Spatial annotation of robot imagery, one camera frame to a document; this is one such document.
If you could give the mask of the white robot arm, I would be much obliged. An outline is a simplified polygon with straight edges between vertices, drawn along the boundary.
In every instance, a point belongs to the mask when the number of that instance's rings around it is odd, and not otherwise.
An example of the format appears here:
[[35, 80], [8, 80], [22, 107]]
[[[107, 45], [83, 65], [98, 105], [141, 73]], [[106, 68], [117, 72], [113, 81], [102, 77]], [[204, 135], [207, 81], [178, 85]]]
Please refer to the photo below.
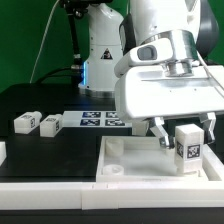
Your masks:
[[129, 0], [127, 14], [111, 0], [63, 0], [71, 20], [89, 18], [90, 55], [76, 56], [81, 93], [112, 97], [121, 120], [148, 122], [168, 147], [167, 119], [199, 117], [211, 143], [216, 113], [224, 112], [224, 84], [203, 57], [217, 41], [207, 0]]

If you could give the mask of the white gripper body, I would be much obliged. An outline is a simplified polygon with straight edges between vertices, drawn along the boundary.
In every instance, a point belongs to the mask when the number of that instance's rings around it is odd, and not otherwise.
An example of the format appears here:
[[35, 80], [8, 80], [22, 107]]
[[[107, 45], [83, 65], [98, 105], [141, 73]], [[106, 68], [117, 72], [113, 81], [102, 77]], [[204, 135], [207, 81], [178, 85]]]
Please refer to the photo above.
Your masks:
[[115, 105], [123, 121], [224, 113], [224, 66], [199, 66], [183, 42], [157, 39], [133, 48], [115, 66]]

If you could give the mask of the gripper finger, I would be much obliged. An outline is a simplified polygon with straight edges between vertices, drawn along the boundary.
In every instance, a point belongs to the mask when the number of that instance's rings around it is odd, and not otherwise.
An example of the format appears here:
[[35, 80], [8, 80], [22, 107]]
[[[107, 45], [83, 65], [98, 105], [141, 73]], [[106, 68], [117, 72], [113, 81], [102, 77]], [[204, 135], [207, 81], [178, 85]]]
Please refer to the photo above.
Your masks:
[[174, 138], [168, 135], [163, 127], [164, 124], [162, 117], [154, 117], [149, 120], [149, 129], [158, 138], [161, 147], [172, 149], [174, 147]]
[[215, 141], [214, 128], [216, 124], [216, 115], [214, 112], [203, 113], [199, 116], [200, 122], [203, 124], [204, 142], [211, 144]]

